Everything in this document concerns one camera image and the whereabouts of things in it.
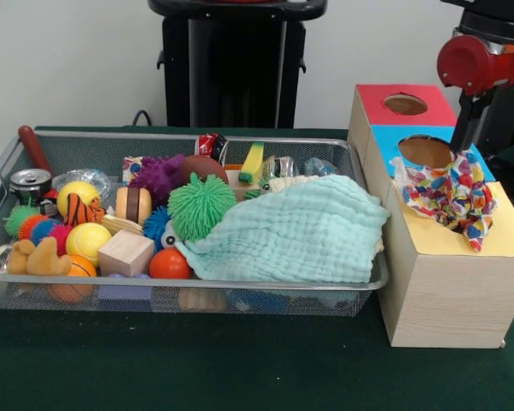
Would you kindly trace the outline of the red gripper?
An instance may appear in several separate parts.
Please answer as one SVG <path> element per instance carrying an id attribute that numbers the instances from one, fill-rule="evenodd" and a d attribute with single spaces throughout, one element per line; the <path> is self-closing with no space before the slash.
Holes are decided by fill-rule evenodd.
<path id="1" fill-rule="evenodd" d="M 514 45 L 497 44 L 466 34 L 455 36 L 441 48 L 437 71 L 444 86 L 464 90 L 459 98 L 460 112 L 450 149 L 469 150 L 496 87 L 514 84 Z"/>

